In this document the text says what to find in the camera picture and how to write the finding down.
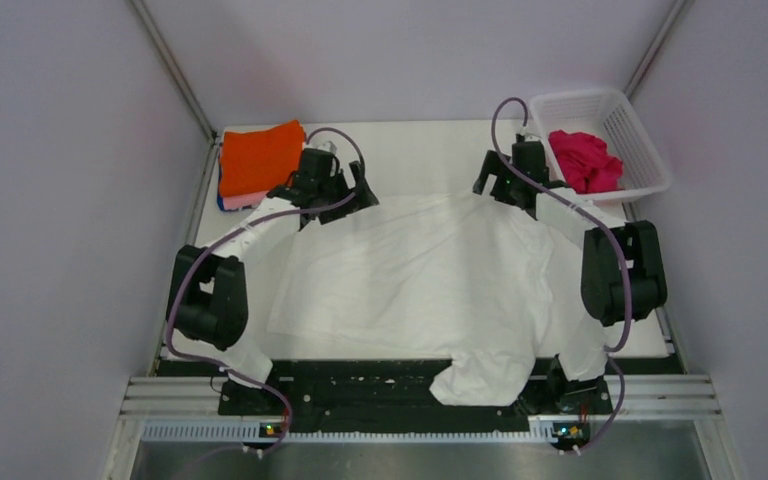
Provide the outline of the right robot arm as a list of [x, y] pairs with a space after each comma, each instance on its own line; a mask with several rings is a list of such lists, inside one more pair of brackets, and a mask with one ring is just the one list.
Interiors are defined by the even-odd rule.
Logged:
[[549, 404], [572, 412], [586, 400], [586, 385], [626, 347], [634, 324], [666, 302], [657, 229], [649, 221], [620, 219], [551, 179], [543, 144], [524, 137], [510, 154], [487, 151], [472, 190], [525, 211], [581, 252], [583, 312], [563, 333], [566, 343], [554, 358], [558, 377], [546, 385]]

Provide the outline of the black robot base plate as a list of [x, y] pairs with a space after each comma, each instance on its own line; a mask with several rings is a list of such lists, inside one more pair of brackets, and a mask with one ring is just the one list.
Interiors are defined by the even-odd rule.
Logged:
[[540, 359], [526, 386], [505, 406], [445, 406], [430, 392], [447, 360], [281, 360], [267, 379], [265, 392], [236, 384], [218, 367], [204, 362], [162, 360], [160, 377], [205, 376], [220, 399], [221, 416], [259, 416], [259, 433], [479, 434], [527, 432], [539, 414], [608, 414], [601, 399], [603, 382], [564, 390], [554, 360]]

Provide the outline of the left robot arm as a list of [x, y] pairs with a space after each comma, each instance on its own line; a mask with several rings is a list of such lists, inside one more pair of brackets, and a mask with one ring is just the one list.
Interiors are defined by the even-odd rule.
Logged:
[[208, 246], [179, 249], [164, 332], [168, 351], [227, 372], [244, 385], [243, 401], [255, 412], [274, 410], [281, 388], [268, 378], [272, 362], [245, 334], [248, 268], [309, 223], [325, 225], [378, 203], [364, 158], [343, 168], [330, 151], [303, 149], [298, 168], [245, 221]]

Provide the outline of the white printed t shirt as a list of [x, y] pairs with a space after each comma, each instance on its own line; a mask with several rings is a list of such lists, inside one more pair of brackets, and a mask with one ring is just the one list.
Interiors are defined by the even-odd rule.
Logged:
[[442, 356], [437, 401], [507, 406], [541, 356], [570, 380], [604, 373], [581, 260], [557, 229], [486, 197], [388, 198], [294, 236], [267, 329], [360, 357]]

